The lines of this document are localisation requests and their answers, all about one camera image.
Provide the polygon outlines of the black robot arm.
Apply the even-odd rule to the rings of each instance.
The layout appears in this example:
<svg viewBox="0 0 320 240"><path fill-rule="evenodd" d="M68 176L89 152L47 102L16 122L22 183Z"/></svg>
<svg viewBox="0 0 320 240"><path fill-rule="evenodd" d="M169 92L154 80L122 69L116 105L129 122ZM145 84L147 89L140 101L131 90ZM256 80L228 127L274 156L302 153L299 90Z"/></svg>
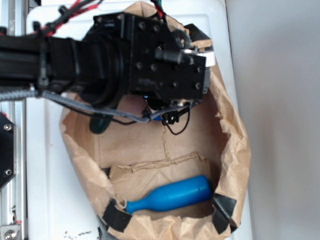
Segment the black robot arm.
<svg viewBox="0 0 320 240"><path fill-rule="evenodd" d="M154 108L202 101L207 59L180 43L180 30L124 12L93 20L83 40L1 36L1 87L73 92L95 107L114 107L127 94L151 99Z"/></svg>

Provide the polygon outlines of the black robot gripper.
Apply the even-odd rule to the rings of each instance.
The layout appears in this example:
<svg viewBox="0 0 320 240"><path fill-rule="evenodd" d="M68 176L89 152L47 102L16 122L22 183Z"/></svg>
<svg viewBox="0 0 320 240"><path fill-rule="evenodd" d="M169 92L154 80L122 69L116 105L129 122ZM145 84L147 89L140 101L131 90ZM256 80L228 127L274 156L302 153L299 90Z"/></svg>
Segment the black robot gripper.
<svg viewBox="0 0 320 240"><path fill-rule="evenodd" d="M212 45L193 24L170 30L164 22L125 12L94 17L92 33L105 45L107 87L104 103L112 107L127 94L145 96L161 106L201 103L209 90Z"/></svg>

